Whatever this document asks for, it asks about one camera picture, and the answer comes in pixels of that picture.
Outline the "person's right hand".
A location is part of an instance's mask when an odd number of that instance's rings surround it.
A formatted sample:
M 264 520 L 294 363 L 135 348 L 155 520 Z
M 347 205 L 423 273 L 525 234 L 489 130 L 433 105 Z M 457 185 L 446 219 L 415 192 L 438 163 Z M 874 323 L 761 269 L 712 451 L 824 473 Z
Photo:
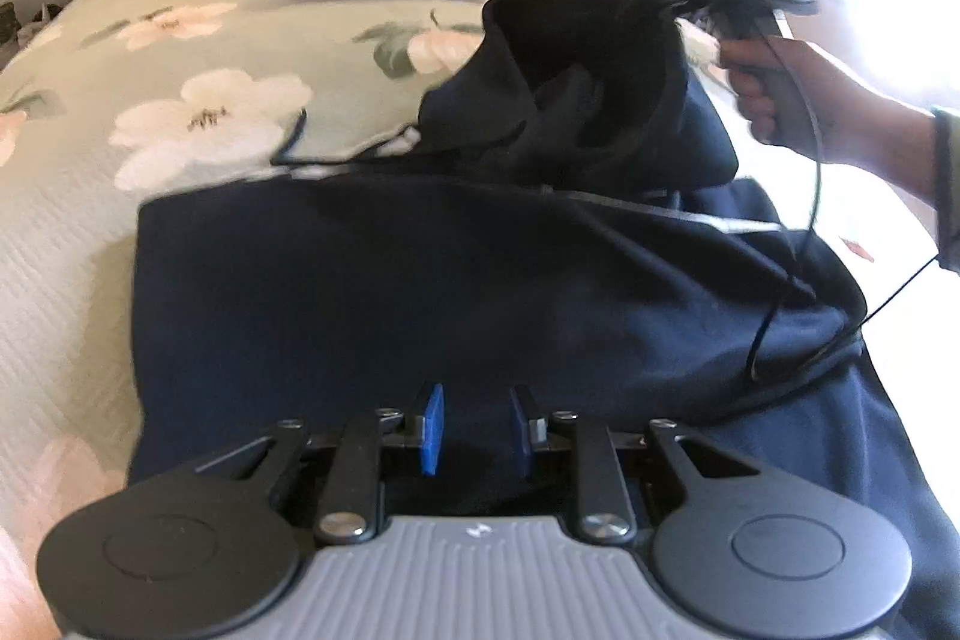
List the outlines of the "person's right hand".
M 892 107 L 835 57 L 797 39 L 722 39 L 719 64 L 759 142 L 824 163 L 855 163 Z

